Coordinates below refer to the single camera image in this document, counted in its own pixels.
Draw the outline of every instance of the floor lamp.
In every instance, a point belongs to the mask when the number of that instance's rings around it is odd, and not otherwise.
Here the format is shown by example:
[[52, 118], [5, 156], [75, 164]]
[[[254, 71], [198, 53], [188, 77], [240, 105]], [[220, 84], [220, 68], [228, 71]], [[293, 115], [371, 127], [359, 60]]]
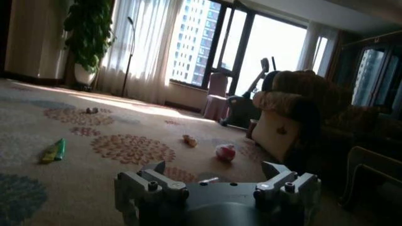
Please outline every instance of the floor lamp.
[[122, 97], [124, 95], [127, 76], [128, 76], [128, 70], [130, 70], [130, 63], [131, 63], [131, 58], [132, 58], [132, 54], [134, 54], [134, 45], [135, 45], [135, 42], [136, 42], [136, 30], [134, 28], [134, 21], [132, 21], [131, 17], [127, 17], [127, 19], [128, 19], [128, 22], [131, 24], [131, 29], [132, 29], [132, 41], [131, 41], [131, 50], [130, 50], [128, 65], [127, 65], [126, 76], [124, 76], [124, 83], [123, 83], [123, 89], [122, 89]]

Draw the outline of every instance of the wall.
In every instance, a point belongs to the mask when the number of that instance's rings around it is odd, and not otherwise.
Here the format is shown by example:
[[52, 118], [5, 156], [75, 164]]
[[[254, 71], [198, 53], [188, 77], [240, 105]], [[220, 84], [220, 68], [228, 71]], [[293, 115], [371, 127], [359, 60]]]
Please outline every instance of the wall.
[[207, 100], [207, 91], [176, 83], [170, 83], [166, 101], [203, 109]]
[[370, 16], [325, 0], [242, 0], [250, 7], [252, 3], [267, 10], [282, 11], [307, 20], [319, 22], [342, 30], [359, 34], [395, 31], [401, 25], [375, 16]]
[[63, 21], [69, 0], [13, 0], [4, 70], [35, 78], [61, 78]]
[[13, 0], [4, 70], [37, 77], [47, 0]]

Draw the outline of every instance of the sheer curtain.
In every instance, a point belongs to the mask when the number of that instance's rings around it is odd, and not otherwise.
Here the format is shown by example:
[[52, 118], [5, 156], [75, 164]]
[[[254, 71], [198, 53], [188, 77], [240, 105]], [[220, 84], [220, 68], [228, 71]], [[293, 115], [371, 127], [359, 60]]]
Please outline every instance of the sheer curtain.
[[102, 62], [96, 89], [120, 95], [132, 40], [127, 17], [134, 19], [135, 51], [124, 96], [163, 104], [166, 68], [175, 19], [183, 0], [118, 0], [112, 29], [116, 41]]
[[[327, 43], [325, 46], [322, 56], [318, 57], [319, 38], [326, 38]], [[307, 27], [307, 33], [306, 33], [297, 69], [313, 70], [314, 63], [318, 60], [318, 58], [321, 58], [319, 68], [315, 73], [319, 74], [321, 76], [326, 76], [333, 52], [335, 49], [337, 40], [338, 40], [338, 29], [311, 21]]]

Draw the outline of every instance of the window frame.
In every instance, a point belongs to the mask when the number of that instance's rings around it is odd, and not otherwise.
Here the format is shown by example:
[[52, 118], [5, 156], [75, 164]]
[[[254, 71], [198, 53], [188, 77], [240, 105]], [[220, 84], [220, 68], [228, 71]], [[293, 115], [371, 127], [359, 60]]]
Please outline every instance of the window frame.
[[[204, 70], [203, 79], [202, 79], [202, 85], [198, 86], [198, 85], [194, 85], [194, 84], [190, 84], [190, 83], [174, 80], [174, 79], [170, 79], [170, 82], [178, 83], [178, 84], [188, 86], [188, 87], [194, 87], [196, 89], [208, 90], [208, 83], [210, 83], [211, 73], [223, 73], [228, 77], [232, 78], [228, 95], [234, 95], [235, 94], [235, 89], [236, 89], [236, 86], [238, 86], [240, 69], [242, 69], [242, 65], [243, 65], [243, 59], [244, 59], [244, 54], [246, 54], [246, 49], [247, 49], [248, 38], [250, 38], [251, 29], [252, 29], [255, 15], [264, 16], [270, 19], [274, 19], [279, 22], [283, 22], [286, 24], [290, 24], [293, 26], [297, 26], [297, 27], [301, 27], [301, 28], [305, 28], [305, 29], [307, 28], [307, 26], [302, 23], [297, 23], [294, 21], [288, 21], [283, 18], [279, 18], [279, 17], [276, 17], [276, 16], [274, 16], [274, 15], [266, 13], [266, 12], [259, 12], [254, 9], [250, 9], [238, 1], [235, 1], [234, 3], [226, 2], [223, 0], [210, 0], [210, 1], [216, 2], [216, 3], [220, 4], [220, 10], [219, 10], [219, 14], [218, 14], [215, 32], [214, 32], [214, 36], [212, 36], [212, 40], [211, 40], [210, 54], [208, 54], [208, 58], [207, 58], [206, 70]], [[231, 15], [230, 15], [226, 31], [223, 31], [222, 30], [223, 29], [223, 21], [224, 21], [226, 11], [227, 11], [228, 8], [231, 9]], [[231, 28], [232, 16], [234, 16], [235, 10], [246, 12], [247, 15], [246, 15], [246, 20], [244, 20], [244, 26], [243, 26], [243, 31], [242, 31], [242, 35], [240, 35], [240, 41], [239, 41], [236, 56], [235, 56], [235, 60], [234, 60], [232, 70], [228, 70], [226, 68], [222, 68], [222, 58], [223, 58], [223, 54], [224, 54], [224, 47], [226, 47], [226, 43], [227, 43], [228, 32], [230, 32], [230, 28]], [[222, 42], [222, 50], [220, 50], [220, 55], [219, 55], [219, 61], [218, 61], [216, 67], [212, 67], [220, 35], [224, 35], [224, 39], [223, 39], [223, 42]]]

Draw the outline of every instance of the green leaves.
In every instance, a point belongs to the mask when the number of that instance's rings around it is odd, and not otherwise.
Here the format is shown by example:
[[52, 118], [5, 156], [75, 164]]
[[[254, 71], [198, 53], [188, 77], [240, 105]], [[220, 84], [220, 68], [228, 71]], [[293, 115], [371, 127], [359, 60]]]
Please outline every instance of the green leaves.
[[85, 71], [99, 69], [99, 61], [116, 37], [111, 31], [111, 0], [75, 0], [64, 20], [64, 30], [72, 32], [65, 46], [75, 62]]

